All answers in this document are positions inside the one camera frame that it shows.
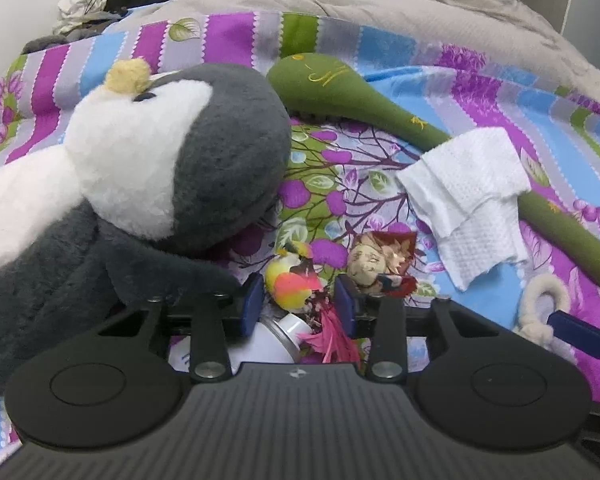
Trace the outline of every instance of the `silver bolt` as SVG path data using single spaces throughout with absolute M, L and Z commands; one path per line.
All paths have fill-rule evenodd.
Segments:
M 215 361 L 206 361 L 204 363 L 200 363 L 196 366 L 195 374 L 200 377 L 204 377 L 205 379 L 215 379 L 216 377 L 220 377 L 224 374 L 226 368 L 224 365 L 220 363 L 216 363 Z
M 393 379 L 402 373 L 402 367 L 392 361 L 380 361 L 371 367 L 371 371 L 376 377 Z

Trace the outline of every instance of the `floral bedsheet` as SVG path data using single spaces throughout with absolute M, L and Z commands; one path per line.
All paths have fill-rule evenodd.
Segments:
M 505 128 L 532 187 L 600 238 L 599 104 L 457 45 L 293 13 L 183 16 L 19 57 L 0 79 L 0 166 L 62 142 L 76 103 L 117 59 L 144 57 L 154 73 L 200 62 L 237 62 L 266 72 L 279 57 L 300 52 L 339 57 L 379 92 L 452 135 L 476 126 Z M 292 136 L 276 206 L 214 251 L 238 277 L 262 270 L 275 247 L 294 239 L 312 245 L 318 275 L 328 283 L 344 269 L 356 234 L 413 230 L 418 239 L 411 272 L 418 289 L 411 304 L 426 307 L 436 294 L 449 294 L 511 327 L 525 283 L 552 272 L 568 284 L 572 313 L 600 326 L 600 289 L 524 223 L 528 264 L 501 264 L 467 291 L 455 290 L 433 237 L 394 178 L 418 159 L 413 146 L 347 121 L 294 119 Z M 414 366 L 426 364 L 422 341 L 410 340 L 409 352 Z M 575 357 L 600 400 L 600 361 L 580 352 Z M 0 399 L 0 453 L 16 439 Z

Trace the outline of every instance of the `stuffed animal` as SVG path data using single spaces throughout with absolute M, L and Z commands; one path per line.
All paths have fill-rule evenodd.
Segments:
M 275 200 L 290 143 L 255 70 L 202 64 L 150 84 L 144 61 L 116 63 L 63 144 L 0 168 L 0 393 L 119 300 L 233 292 L 227 270 L 195 256 Z

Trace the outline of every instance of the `beige bed sheet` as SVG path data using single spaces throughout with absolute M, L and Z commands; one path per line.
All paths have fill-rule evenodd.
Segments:
M 600 70 L 517 0 L 174 0 L 141 9 L 108 32 L 215 12 L 288 10 L 331 16 L 486 52 L 600 102 Z

